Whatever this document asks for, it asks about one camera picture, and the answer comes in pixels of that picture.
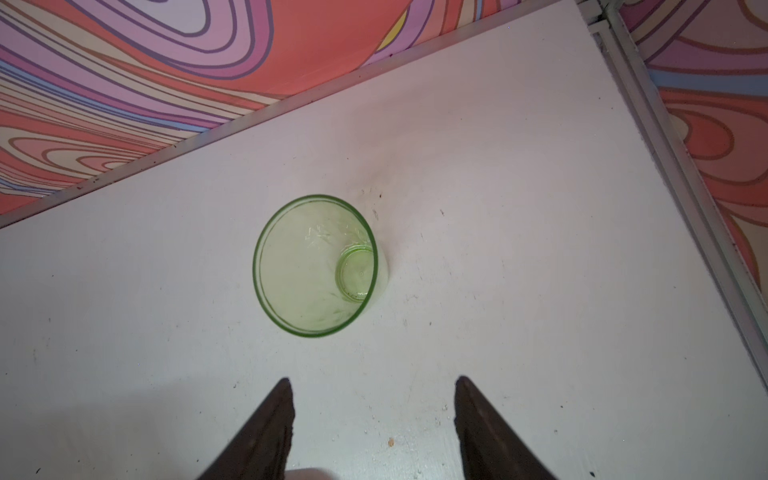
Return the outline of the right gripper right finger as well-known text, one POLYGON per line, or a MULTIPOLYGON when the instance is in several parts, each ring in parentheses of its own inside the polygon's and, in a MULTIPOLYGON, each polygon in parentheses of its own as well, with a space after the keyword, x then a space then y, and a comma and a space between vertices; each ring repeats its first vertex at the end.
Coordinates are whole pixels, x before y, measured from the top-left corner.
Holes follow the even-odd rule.
POLYGON ((465 479, 555 479, 467 376, 456 382, 454 407, 465 479))

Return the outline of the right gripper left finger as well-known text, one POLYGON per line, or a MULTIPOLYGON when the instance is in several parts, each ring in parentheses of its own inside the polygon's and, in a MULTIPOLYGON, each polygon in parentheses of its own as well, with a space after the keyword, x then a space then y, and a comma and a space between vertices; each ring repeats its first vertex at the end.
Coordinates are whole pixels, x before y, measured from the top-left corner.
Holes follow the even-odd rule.
POLYGON ((283 480, 295 409, 288 378, 280 379, 200 480, 283 480))

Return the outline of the green tall glass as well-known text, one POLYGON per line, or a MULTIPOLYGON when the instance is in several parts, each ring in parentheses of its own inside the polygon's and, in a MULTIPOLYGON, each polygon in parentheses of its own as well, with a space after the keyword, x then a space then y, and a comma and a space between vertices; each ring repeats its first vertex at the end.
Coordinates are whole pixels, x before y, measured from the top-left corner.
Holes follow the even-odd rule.
POLYGON ((297 198, 266 223, 252 277, 267 317, 304 338, 332 335, 382 296, 389 280, 374 232, 348 202, 329 195, 297 198))

